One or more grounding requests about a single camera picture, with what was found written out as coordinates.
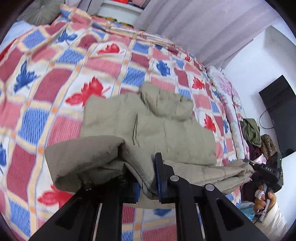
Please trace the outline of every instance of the curtain fold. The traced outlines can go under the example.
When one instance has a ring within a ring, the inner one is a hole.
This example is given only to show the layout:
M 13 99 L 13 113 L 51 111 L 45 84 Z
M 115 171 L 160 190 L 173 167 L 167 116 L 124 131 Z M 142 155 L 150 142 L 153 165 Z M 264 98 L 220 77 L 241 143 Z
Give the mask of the curtain fold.
M 264 0 L 151 0 L 134 27 L 161 34 L 206 66 L 220 67 L 278 18 Z

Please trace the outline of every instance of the light blue cloth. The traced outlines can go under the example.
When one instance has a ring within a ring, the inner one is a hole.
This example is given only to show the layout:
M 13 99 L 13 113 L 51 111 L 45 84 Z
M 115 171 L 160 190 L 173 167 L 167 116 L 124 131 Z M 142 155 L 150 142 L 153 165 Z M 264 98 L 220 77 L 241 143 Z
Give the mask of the light blue cloth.
M 252 202 L 242 202 L 241 205 L 239 206 L 239 210 L 251 221 L 255 216 L 253 206 L 254 206 L 254 203 Z
M 6 48 L 8 44 L 11 43 L 12 40 L 23 35 L 24 33 L 28 32 L 34 27 L 35 27 L 34 25 L 31 25 L 24 20 L 15 22 L 11 26 L 10 30 L 8 31 L 3 42 L 0 45 L 0 53 Z

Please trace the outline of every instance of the khaki garment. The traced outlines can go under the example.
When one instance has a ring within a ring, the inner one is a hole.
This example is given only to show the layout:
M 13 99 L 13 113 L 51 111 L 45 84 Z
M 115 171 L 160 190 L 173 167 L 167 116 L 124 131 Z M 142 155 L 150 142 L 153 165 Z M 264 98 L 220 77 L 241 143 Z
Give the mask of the khaki garment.
M 190 183 L 214 184 L 229 194 L 253 174 L 236 160 L 217 167 L 215 140 L 191 116 L 193 102 L 145 83 L 140 95 L 110 99 L 91 96 L 84 110 L 81 137 L 48 146 L 45 158 L 60 190 L 76 192 L 83 183 L 103 184 L 128 169 L 141 187 L 138 207 L 162 207 L 157 199 L 153 158 Z

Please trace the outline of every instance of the wall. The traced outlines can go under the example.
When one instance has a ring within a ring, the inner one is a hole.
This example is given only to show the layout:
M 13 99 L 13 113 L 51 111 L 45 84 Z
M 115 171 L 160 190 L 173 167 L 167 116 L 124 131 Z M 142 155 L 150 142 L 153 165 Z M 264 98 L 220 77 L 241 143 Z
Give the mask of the wall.
M 283 74 L 296 93 L 296 46 L 269 27 L 239 52 L 223 72 L 239 93 L 247 117 L 259 123 L 260 115 L 266 110 L 259 91 Z M 263 127 L 272 127 L 267 112 L 260 122 Z M 274 129 L 260 131 L 271 135 L 278 147 Z M 276 196 L 282 214 L 292 225 L 296 218 L 296 153 L 283 158 L 282 166 L 284 186 Z

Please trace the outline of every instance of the bed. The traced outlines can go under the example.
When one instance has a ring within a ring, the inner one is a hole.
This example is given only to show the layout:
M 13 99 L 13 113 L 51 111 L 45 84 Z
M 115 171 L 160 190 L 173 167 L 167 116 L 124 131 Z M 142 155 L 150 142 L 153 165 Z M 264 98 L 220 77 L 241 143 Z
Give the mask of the bed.
M 53 185 L 44 149 L 79 137 L 91 94 L 110 98 L 150 81 L 194 101 L 192 114 L 215 137 L 217 165 L 249 156 L 229 80 L 161 36 L 63 5 L 50 26 L 18 37 L 1 58 L 0 211 L 18 240 L 71 198 Z M 240 205 L 239 189 L 227 197 Z M 176 240 L 174 210 L 124 206 L 122 240 Z

